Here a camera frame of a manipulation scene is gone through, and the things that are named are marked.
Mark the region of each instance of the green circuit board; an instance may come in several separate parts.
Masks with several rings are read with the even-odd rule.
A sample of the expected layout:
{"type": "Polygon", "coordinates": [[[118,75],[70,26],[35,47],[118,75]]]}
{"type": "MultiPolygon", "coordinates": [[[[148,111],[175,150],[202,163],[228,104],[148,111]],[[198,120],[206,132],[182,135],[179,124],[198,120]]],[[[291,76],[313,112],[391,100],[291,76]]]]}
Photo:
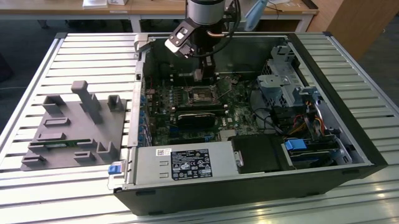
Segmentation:
{"type": "Polygon", "coordinates": [[[226,75],[211,86],[216,96],[214,102],[227,105],[226,111],[228,112],[215,117],[214,127],[206,130],[180,131],[175,125],[178,115],[172,112],[172,107],[188,102],[184,94],[182,96],[174,94],[175,90],[182,88],[163,84],[151,96],[147,95],[151,99],[152,145],[184,144],[184,141],[195,143],[196,140],[199,142],[222,141],[219,133],[226,130],[234,130],[236,135],[259,133],[247,103],[248,81],[239,82],[235,75],[226,75]]]}

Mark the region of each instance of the blue latch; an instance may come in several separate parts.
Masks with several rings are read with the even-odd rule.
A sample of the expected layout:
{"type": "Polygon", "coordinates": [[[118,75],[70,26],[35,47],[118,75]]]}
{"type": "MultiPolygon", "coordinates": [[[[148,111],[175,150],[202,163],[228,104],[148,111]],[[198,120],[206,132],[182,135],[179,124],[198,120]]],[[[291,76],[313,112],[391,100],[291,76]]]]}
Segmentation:
{"type": "Polygon", "coordinates": [[[289,139],[285,144],[287,150],[307,149],[303,139],[289,139]]]}
{"type": "Polygon", "coordinates": [[[123,170],[122,164],[111,165],[110,168],[108,168],[108,174],[110,175],[122,174],[123,173],[122,170],[123,170]]]}

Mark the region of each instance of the aluminum extrusion table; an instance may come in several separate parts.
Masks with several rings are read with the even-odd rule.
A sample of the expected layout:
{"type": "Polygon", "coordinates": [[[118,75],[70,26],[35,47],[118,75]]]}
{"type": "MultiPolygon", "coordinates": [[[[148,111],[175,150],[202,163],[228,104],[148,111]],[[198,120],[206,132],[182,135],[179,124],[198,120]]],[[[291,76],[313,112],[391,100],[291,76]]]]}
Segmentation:
{"type": "MultiPolygon", "coordinates": [[[[44,114],[46,95],[78,100],[70,85],[90,83],[99,99],[131,100],[135,34],[68,34],[50,47],[0,136],[0,223],[389,223],[399,216],[399,110],[334,39],[298,35],[390,166],[325,195],[208,210],[138,217],[107,187],[108,166],[20,171],[28,142],[44,114]]],[[[128,122],[124,126],[126,157],[128,122]]]]}

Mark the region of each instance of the motherboard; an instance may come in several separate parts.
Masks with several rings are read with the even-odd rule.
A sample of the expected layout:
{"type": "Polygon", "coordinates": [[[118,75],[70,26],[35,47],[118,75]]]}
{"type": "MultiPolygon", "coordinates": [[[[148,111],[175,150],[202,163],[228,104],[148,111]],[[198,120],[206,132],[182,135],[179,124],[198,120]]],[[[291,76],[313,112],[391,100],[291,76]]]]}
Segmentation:
{"type": "Polygon", "coordinates": [[[238,74],[218,76],[214,85],[175,86],[162,80],[147,91],[155,146],[227,141],[260,133],[248,105],[248,80],[238,74]]]}

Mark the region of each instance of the power supply label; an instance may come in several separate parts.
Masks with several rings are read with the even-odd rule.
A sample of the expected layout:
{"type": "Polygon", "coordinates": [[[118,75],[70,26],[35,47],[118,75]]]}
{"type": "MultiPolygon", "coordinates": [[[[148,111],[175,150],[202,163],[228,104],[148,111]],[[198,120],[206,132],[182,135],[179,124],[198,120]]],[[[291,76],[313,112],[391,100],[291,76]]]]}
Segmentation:
{"type": "Polygon", "coordinates": [[[208,149],[171,152],[171,168],[176,181],[212,177],[208,149]]]}

